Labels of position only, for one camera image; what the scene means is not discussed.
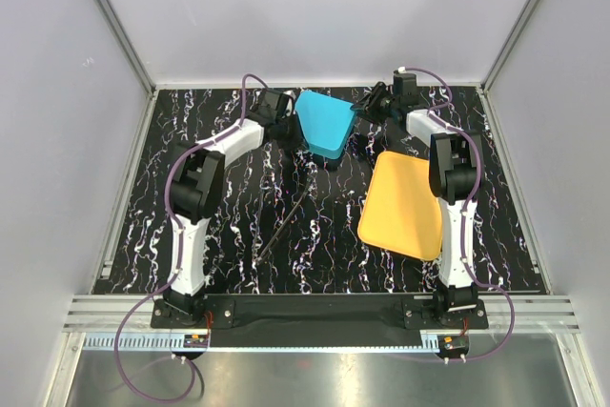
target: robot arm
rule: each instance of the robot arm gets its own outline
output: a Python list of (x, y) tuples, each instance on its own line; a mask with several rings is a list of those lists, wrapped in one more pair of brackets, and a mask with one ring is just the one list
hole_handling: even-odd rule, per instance
[[(474, 308), (477, 305), (477, 298), (471, 290), (476, 291), (476, 289), (472, 285), (473, 280), (468, 275), (465, 264), (468, 264), (472, 272), (475, 271), (473, 223), (477, 210), (476, 201), (473, 200), (468, 204), (465, 219), (462, 219), (464, 201), (473, 187), (474, 177), (470, 176), (473, 168), (470, 160), (474, 155), (471, 154), (466, 140), (459, 134), (449, 131), (447, 127), (440, 126), (429, 116), (427, 110), (409, 112), (406, 131), (430, 148), (430, 186), (433, 194), (438, 197), (442, 215), (442, 251), (438, 273), (442, 289), (446, 290), (445, 296), (448, 299), (450, 295), (464, 296), (462, 299), (448, 300), (444, 309), (446, 312), (453, 312)], [(474, 139), (480, 150), (480, 137), (474, 136)], [(460, 240), (464, 223), (465, 260), (462, 259)]]
[[(365, 99), (355, 104), (354, 110), (359, 117), (375, 124), (391, 117), (404, 131), (430, 148), (429, 183), (432, 193), (438, 198), (443, 228), (439, 283), (435, 291), (437, 310), (444, 314), (476, 308), (478, 290), (466, 271), (466, 265), (471, 272), (475, 271), (475, 199), (468, 204), (465, 218), (462, 218), (464, 202), (477, 180), (475, 151), (453, 126), (436, 117), (433, 119), (428, 108), (419, 105), (414, 74), (395, 71), (392, 91), (379, 82)], [(469, 132), (469, 135), (481, 151), (480, 134)], [(465, 234), (465, 256), (461, 250), (462, 231)]]
[[(239, 122), (197, 144), (212, 145), (189, 156), (177, 169), (170, 189), (173, 212), (182, 229), (172, 220), (172, 265), (178, 264), (182, 235), (182, 262), (171, 288), (164, 292), (165, 302), (189, 315), (194, 312), (197, 294), (205, 276), (201, 266), (205, 254), (208, 225), (222, 199), (224, 172), (237, 158), (268, 141), (280, 148), (293, 149), (302, 143), (302, 132), (294, 110), (293, 94), (265, 89), (258, 104)], [(193, 145), (180, 145), (175, 158)]]
[[(172, 220), (173, 227), (173, 246), (172, 246), (172, 265), (175, 266), (178, 262), (178, 243), (180, 231), (182, 231), (182, 265), (180, 272), (176, 280), (172, 284), (172, 290), (181, 295), (195, 295), (202, 287), (204, 283), (204, 275), (201, 266), (203, 265), (203, 256), (205, 253), (205, 238), (208, 230), (208, 224), (210, 223), (211, 217), (215, 214), (217, 209), (217, 203), (219, 203), (219, 197), (222, 195), (222, 185), (224, 183), (224, 171), (227, 169), (237, 158), (243, 154), (260, 147), (263, 144), (263, 138), (265, 130), (264, 128), (251, 119), (244, 119), (243, 125), (240, 129), (228, 137), (216, 142), (216, 138), (221, 137), (222, 133), (219, 133), (209, 139), (197, 142), (197, 144), (213, 142), (213, 145), (204, 150), (205, 156), (203, 157), (203, 164), (201, 167), (201, 180), (197, 181), (195, 189), (190, 186), (189, 183), (182, 183), (180, 176), (177, 181), (173, 182), (172, 197), (176, 201), (179, 199), (180, 193), (186, 194), (188, 199), (188, 192), (194, 192), (194, 198), (200, 197), (206, 202), (209, 199), (209, 205), (201, 209), (201, 212), (194, 212), (194, 215), (187, 217), (184, 215), (185, 209), (182, 212), (176, 213), (177, 218), (182, 223), (184, 229), (180, 230), (174, 220)], [(221, 175), (223, 180), (215, 180), (217, 175)]]

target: black marbled table surface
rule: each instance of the black marbled table surface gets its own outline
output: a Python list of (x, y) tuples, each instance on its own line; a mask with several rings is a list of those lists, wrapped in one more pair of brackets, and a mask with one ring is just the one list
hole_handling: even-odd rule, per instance
[[(422, 100), (442, 100), (439, 88), (420, 88)], [(314, 89), (357, 101), (366, 88)], [(486, 184), (475, 220), (475, 267), (484, 282), (512, 291), (544, 291), (519, 226), (492, 133), (475, 88), (455, 87), (452, 111), (442, 116), (484, 134)], [(249, 102), (255, 98), (249, 92)], [(172, 148), (230, 126), (239, 116), (239, 91), (161, 91), (140, 159), (132, 196), (108, 279), (97, 294), (142, 294), (168, 278), (172, 230), (163, 189)], [(391, 150), (428, 157), (418, 139), (396, 125), (356, 121), (337, 166), (309, 153), (286, 154), (276, 144), (244, 155), (226, 171), (222, 203), (208, 230), (202, 269), (209, 293), (389, 293), (431, 291), (437, 261), (420, 262), (371, 247), (357, 237), (366, 193), (379, 153)], [(295, 217), (274, 244), (269, 261), (253, 258), (314, 180)]]

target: yellow square object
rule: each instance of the yellow square object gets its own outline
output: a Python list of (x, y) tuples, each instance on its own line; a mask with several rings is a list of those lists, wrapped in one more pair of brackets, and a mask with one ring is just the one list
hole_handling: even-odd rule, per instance
[(406, 154), (379, 155), (358, 224), (364, 243), (423, 261), (440, 255), (442, 219), (429, 167)]

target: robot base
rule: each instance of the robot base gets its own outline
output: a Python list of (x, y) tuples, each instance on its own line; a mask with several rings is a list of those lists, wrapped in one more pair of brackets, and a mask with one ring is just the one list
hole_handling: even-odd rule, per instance
[(488, 329), (485, 304), (477, 301), (473, 309), (439, 313), (433, 299), (402, 299), (404, 327), (410, 330), (461, 330), (468, 318), (468, 329)]
[(186, 314), (157, 299), (152, 310), (153, 329), (205, 329), (205, 312), (212, 313), (212, 329), (231, 329), (234, 320), (235, 302), (227, 297), (201, 296), (192, 314)]

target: gray wall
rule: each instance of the gray wall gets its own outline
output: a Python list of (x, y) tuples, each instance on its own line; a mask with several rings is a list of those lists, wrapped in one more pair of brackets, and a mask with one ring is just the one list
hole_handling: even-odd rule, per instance
[(145, 103), (93, 0), (0, 0), (0, 392), (39, 405)]
[[(479, 81), (525, 0), (112, 0), (157, 83)], [(426, 75), (420, 81), (426, 81)]]
[(610, 0), (542, 0), (491, 90), (556, 293), (610, 399)]

